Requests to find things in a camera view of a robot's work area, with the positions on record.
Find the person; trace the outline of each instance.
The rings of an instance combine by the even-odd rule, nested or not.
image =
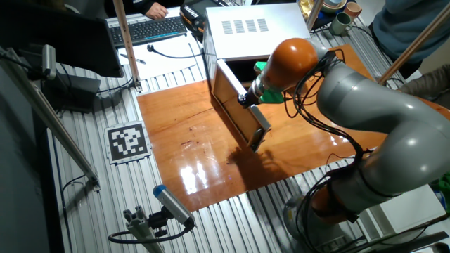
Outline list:
[[[403,85],[401,92],[431,100],[450,109],[450,64]]]
[[[142,13],[147,17],[158,20],[167,15],[167,8],[181,6],[184,0],[123,0],[125,13]],[[113,0],[105,0],[105,12],[108,17],[115,17]]]
[[[394,62],[437,17],[450,0],[386,0],[369,30],[375,43]],[[400,68],[406,79],[422,60],[438,49],[450,36],[450,19],[430,37]]]

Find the cup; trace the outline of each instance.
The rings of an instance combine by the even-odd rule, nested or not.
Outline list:
[[[333,35],[340,35],[345,31],[345,28],[352,23],[352,19],[346,13],[338,13],[336,18],[332,21],[330,25],[330,32]]]
[[[340,4],[341,0],[324,0],[323,2],[331,7],[336,7]]]
[[[357,3],[350,2],[345,6],[344,12],[350,16],[352,22],[355,18],[358,18],[359,14],[363,11],[363,8]]]

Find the robotic arm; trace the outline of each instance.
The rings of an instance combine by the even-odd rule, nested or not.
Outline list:
[[[271,98],[302,85],[299,80],[326,56],[325,48],[306,39],[282,42],[239,102],[244,108],[280,103]],[[305,239],[300,237],[305,230],[298,227],[304,221],[293,217],[303,209],[310,210],[309,231],[323,237],[333,224],[354,221],[366,208],[423,186],[450,170],[449,120],[417,98],[380,86],[342,62],[321,69],[324,80],[317,94],[320,112],[342,127],[388,136],[368,157],[356,159],[345,173],[331,176],[306,205],[303,197],[293,197],[286,204],[285,212],[294,214],[285,215],[286,226],[301,239]],[[321,242],[313,236],[309,243]]]

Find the wooden tabletop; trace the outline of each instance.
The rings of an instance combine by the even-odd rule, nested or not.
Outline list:
[[[371,78],[350,45],[339,48],[348,66]],[[191,211],[324,165],[331,153],[354,154],[347,140],[311,126],[300,116],[289,118],[283,105],[258,106],[272,130],[253,153],[212,97],[207,82],[139,96],[138,102],[162,182]],[[450,118],[448,110],[428,104]],[[294,112],[292,103],[288,109]],[[336,127],[315,104],[307,109]],[[363,148],[374,148],[385,138],[379,133],[345,131]],[[336,160],[340,158],[331,156],[329,162]]]

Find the desk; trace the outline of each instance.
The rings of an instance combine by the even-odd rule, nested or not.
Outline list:
[[[337,48],[345,52],[349,67],[371,78],[349,44]],[[331,153],[354,154],[347,140],[313,127],[300,116],[289,118],[283,105],[258,106],[272,129],[255,154],[242,143],[206,82],[139,96],[138,102],[162,182],[191,211],[314,169],[325,164]],[[288,109],[295,111],[292,103]],[[308,111],[333,125],[316,104]],[[380,145],[385,137],[347,132],[368,149]],[[330,162],[336,160],[340,158],[330,157]]]
[[[140,22],[146,18],[137,14],[129,19],[131,22]],[[114,25],[115,21],[111,19],[108,23]],[[355,20],[355,25],[363,27],[360,19]],[[362,31],[353,29],[347,37],[333,37],[328,31],[319,32],[313,35],[313,39],[320,41],[327,48],[351,44],[373,77],[380,76],[390,65],[371,38]],[[192,54],[199,52],[196,43],[192,49]],[[127,66],[126,76],[121,79],[100,77],[77,67],[66,66],[66,69],[69,74],[101,80],[102,90],[117,87],[131,78]],[[197,58],[196,66],[147,79],[143,88],[146,93],[150,93],[199,82],[205,78],[203,71],[203,62],[201,58]],[[390,88],[396,89],[399,85],[398,81],[388,81]],[[63,115],[62,123],[88,161],[95,166],[101,179],[101,190],[98,193],[85,188],[88,185],[86,179],[80,179],[78,183],[67,187],[64,195],[68,210],[68,228],[63,221],[59,189],[69,180],[81,176],[82,172],[58,141],[49,134],[53,178],[66,252],[70,252],[68,231],[73,252],[146,252],[140,245],[117,245],[108,242],[108,234],[126,230],[123,210],[134,210],[136,205],[141,205],[146,214],[149,214],[158,212],[161,208],[152,194],[153,187],[162,183],[153,154],[119,165],[109,165],[106,160],[104,129],[119,123],[143,120],[137,102],[138,96],[140,94],[133,88],[104,93],[99,96],[91,113],[66,112]],[[336,169],[350,161],[351,159],[344,159],[333,162],[327,169]],[[166,252],[173,253],[303,252],[283,226],[283,203],[293,194],[307,192],[323,175],[324,169],[325,167],[312,169],[199,209],[193,212],[197,227],[192,233],[162,245]],[[344,223],[342,228],[351,239],[362,235],[357,224]],[[181,227],[171,220],[167,230],[170,235],[175,235],[181,231]]]

